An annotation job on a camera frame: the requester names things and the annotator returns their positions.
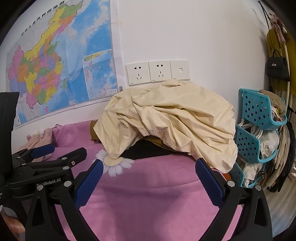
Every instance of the stacked storage rack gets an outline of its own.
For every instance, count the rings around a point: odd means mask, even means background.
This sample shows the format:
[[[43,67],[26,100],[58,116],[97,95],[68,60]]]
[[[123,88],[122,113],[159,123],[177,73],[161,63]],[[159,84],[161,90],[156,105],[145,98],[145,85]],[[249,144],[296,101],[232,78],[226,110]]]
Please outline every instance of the stacked storage rack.
[[[240,89],[239,92],[242,95],[242,122],[245,119],[260,127],[261,130],[275,130],[287,123],[286,115],[283,116],[284,121],[282,122],[277,122],[272,119],[271,103],[268,96],[258,91],[248,89]],[[247,162],[252,164],[264,163],[262,167],[263,170],[267,167],[266,163],[272,160],[278,151],[276,149],[271,157],[261,159],[260,140],[239,125],[236,125],[235,143],[238,148],[238,153],[242,155]],[[234,164],[233,169],[229,173],[236,185],[243,186],[244,173],[237,163]],[[262,177],[258,177],[248,187],[252,188],[261,178]]]

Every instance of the white flower pattern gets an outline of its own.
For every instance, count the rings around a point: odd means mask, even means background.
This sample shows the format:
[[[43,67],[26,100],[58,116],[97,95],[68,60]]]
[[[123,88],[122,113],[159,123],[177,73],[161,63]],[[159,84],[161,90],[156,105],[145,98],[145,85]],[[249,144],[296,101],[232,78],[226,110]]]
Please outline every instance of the white flower pattern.
[[[118,160],[120,161],[119,163],[118,162],[115,162],[115,164],[108,163],[107,165],[104,161],[107,156],[108,156],[108,153],[105,150],[100,150],[96,154],[96,158],[103,162],[103,165],[104,165],[103,174],[108,172],[110,177],[115,177],[116,174],[121,175],[123,173],[123,168],[130,169],[131,165],[134,163],[134,160],[131,160],[131,159],[123,158],[121,160],[118,158]]]

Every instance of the handbag handle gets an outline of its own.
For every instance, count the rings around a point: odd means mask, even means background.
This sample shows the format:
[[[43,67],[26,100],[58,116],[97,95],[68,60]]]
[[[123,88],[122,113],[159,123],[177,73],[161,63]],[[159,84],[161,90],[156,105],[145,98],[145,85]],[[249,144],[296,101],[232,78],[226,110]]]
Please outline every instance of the handbag handle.
[[[271,22],[271,19],[269,18],[268,16],[268,13],[266,12],[265,8],[263,7],[263,5],[261,4],[261,1],[258,1],[258,3],[260,4],[261,8],[262,8],[262,11],[264,13],[264,17],[265,17],[265,20],[266,20],[266,23],[267,23],[267,26],[268,26],[268,32],[269,32],[269,37],[270,37],[270,47],[271,47],[271,54],[272,56],[274,56],[274,50],[272,49],[272,42],[271,42],[271,34],[270,34],[270,30],[269,30],[269,24],[268,24],[268,20],[267,18],[269,19],[269,21]],[[280,56],[283,56],[283,53],[281,51],[281,44],[279,42],[279,38],[277,36],[277,33],[275,32],[275,35],[276,35],[276,39],[277,39],[277,42],[278,42],[278,45],[279,45],[279,54]]]

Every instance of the map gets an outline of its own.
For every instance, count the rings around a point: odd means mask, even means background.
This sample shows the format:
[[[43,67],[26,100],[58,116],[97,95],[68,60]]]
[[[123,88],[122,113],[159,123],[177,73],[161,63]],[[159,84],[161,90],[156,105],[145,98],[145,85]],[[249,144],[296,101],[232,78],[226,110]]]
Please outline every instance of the map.
[[[61,2],[7,55],[7,89],[20,93],[15,125],[117,93],[110,0]]]

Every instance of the handbag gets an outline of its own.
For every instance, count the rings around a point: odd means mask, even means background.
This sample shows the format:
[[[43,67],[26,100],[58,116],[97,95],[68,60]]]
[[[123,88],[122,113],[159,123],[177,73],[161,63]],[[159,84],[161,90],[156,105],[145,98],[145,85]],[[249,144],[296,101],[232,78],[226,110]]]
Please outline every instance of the handbag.
[[[261,2],[258,1],[264,16],[265,20],[269,29],[269,24],[267,18],[270,20],[267,12],[265,11],[264,7],[262,6]],[[268,58],[267,60],[267,76],[270,78],[275,78],[279,80],[285,80],[285,81],[290,81],[290,74],[289,74],[289,69],[288,69],[288,63],[285,57],[283,57],[283,53],[281,51],[281,44],[279,42],[278,36],[276,35],[277,42],[279,44],[279,50],[277,49],[272,49],[272,42],[271,42],[271,34],[269,31],[269,36],[270,36],[270,46],[271,46],[271,57]],[[279,53],[279,57],[275,56],[276,51]]]

